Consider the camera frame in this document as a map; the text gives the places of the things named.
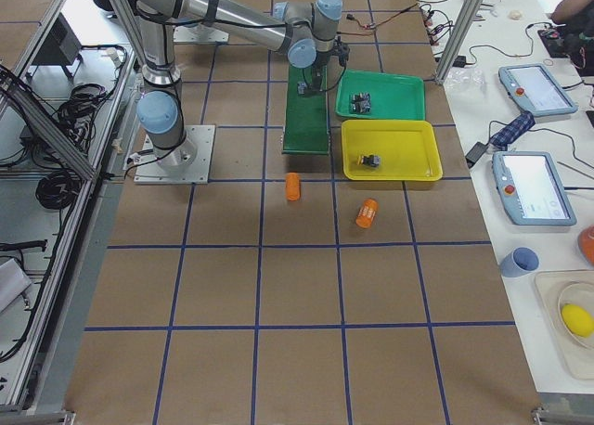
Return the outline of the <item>lower teach pendant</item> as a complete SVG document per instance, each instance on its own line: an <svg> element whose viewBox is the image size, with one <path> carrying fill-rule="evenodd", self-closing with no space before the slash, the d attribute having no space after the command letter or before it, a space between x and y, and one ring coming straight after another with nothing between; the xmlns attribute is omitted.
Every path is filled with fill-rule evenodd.
<svg viewBox="0 0 594 425"><path fill-rule="evenodd" d="M492 156L497 193L515 225L576 224L551 156L544 151L498 151Z"/></svg>

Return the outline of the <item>plain orange cylinder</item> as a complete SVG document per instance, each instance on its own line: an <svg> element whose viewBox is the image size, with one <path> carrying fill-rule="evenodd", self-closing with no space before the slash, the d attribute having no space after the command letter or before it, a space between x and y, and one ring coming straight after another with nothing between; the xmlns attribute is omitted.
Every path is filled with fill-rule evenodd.
<svg viewBox="0 0 594 425"><path fill-rule="evenodd" d="M288 201L297 201L301 197L301 177L294 172L285 176L285 197Z"/></svg>

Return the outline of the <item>aluminium frame post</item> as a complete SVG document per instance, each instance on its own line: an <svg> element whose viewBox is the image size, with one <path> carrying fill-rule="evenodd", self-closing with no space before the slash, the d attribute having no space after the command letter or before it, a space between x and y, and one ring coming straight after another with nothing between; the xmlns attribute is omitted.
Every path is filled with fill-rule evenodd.
<svg viewBox="0 0 594 425"><path fill-rule="evenodd" d="M484 0L464 0L454 24L454 29L445 45L441 58L437 63L434 81L443 84L446 80L454 60L471 27L476 12Z"/></svg>

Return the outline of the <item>green plastic tray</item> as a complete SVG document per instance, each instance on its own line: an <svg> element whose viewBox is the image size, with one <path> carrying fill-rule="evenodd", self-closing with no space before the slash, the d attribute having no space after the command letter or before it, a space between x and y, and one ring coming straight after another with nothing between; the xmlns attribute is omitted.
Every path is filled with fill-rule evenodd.
<svg viewBox="0 0 594 425"><path fill-rule="evenodd" d="M355 97L368 97L370 109L357 112ZM420 77L348 70L338 86L335 112L343 118L424 120L425 89Z"/></svg>

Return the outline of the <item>beige tray with bowl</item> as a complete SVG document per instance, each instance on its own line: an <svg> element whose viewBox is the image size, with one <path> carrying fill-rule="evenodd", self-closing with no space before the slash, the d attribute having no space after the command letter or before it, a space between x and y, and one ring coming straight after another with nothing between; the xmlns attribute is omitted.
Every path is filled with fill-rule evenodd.
<svg viewBox="0 0 594 425"><path fill-rule="evenodd" d="M569 373L593 380L593 272L539 272L535 284Z"/></svg>

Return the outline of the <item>teach pendant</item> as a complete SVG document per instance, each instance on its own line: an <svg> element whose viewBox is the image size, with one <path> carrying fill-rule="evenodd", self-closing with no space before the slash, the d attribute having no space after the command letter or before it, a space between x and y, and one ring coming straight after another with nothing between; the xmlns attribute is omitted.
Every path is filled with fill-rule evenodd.
<svg viewBox="0 0 594 425"><path fill-rule="evenodd" d="M534 117L577 112L577 105L544 64L500 67L497 76L508 97Z"/></svg>
<svg viewBox="0 0 594 425"><path fill-rule="evenodd" d="M492 156L497 193L515 225L576 224L551 156L544 151L498 151Z"/></svg>

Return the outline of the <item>upper teach pendant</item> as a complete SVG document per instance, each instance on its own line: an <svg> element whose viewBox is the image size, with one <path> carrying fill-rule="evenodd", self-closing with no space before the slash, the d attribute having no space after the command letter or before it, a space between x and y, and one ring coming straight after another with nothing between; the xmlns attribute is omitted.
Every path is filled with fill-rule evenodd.
<svg viewBox="0 0 594 425"><path fill-rule="evenodd" d="M497 76L508 97L534 117L577 112L577 105L544 64L500 67Z"/></svg>

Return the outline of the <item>orange round object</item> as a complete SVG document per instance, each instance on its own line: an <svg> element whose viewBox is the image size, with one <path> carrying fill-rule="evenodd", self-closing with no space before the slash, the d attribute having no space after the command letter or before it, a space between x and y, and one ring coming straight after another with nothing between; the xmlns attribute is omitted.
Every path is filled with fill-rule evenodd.
<svg viewBox="0 0 594 425"><path fill-rule="evenodd" d="M582 230L577 239L578 248L585 259L594 264L594 226Z"/></svg>

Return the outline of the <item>orange cylinder marked 4680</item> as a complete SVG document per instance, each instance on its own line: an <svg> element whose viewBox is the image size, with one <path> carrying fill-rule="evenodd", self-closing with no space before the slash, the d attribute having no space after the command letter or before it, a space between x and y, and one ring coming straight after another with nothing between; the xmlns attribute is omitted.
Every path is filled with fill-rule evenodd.
<svg viewBox="0 0 594 425"><path fill-rule="evenodd" d="M364 200L359 208L355 223L361 228L370 228L378 209L379 203L375 199Z"/></svg>

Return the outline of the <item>green conveyor belt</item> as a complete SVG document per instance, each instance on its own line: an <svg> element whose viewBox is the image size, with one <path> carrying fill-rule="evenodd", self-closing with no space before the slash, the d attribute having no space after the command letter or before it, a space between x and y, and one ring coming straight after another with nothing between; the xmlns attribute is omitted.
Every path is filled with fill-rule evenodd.
<svg viewBox="0 0 594 425"><path fill-rule="evenodd" d="M285 126L282 135L282 153L290 155L328 155L329 126L327 93L305 96L297 94L297 83L309 85L310 68L289 66Z"/></svg>

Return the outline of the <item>blue plaid cloth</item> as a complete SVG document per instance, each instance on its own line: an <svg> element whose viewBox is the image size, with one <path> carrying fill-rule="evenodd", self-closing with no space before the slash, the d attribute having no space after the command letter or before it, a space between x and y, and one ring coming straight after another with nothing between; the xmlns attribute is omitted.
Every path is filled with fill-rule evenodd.
<svg viewBox="0 0 594 425"><path fill-rule="evenodd" d="M524 111L502 129L493 134L489 143L494 148L506 150L521 135L529 131L536 124L535 117L530 111Z"/></svg>

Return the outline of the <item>black power adapter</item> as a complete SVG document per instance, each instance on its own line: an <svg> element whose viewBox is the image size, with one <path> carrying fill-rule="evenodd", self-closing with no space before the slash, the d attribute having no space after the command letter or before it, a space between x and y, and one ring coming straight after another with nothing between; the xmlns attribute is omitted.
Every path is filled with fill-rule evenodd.
<svg viewBox="0 0 594 425"><path fill-rule="evenodd" d="M469 169L471 169L486 153L487 145L482 142L476 142L471 149L465 154L465 161Z"/></svg>

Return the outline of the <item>yellow plastic tray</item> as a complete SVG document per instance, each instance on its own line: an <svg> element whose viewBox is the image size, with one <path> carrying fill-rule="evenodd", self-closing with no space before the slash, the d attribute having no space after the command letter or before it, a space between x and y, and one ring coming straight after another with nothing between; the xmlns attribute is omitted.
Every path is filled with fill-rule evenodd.
<svg viewBox="0 0 594 425"><path fill-rule="evenodd" d="M344 175L355 181L434 182L443 167L433 126L425 121L348 120L342 123ZM381 157L378 168L359 165L358 157Z"/></svg>

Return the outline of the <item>yellow lemon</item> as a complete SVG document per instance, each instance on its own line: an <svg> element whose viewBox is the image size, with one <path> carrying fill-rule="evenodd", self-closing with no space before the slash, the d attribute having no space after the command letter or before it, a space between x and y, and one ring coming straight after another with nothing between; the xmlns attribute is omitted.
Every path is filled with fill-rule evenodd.
<svg viewBox="0 0 594 425"><path fill-rule="evenodd" d="M564 325L576 336L586 338L593 333L593 316L583 307L567 303L561 309Z"/></svg>

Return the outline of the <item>blue plastic cup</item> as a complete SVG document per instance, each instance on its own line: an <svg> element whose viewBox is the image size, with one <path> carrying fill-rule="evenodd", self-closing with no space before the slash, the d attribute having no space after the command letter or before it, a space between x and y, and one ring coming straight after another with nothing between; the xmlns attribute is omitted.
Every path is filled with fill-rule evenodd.
<svg viewBox="0 0 594 425"><path fill-rule="evenodd" d="M519 247L508 253L499 268L503 277L521 277L539 267L537 254L529 248Z"/></svg>

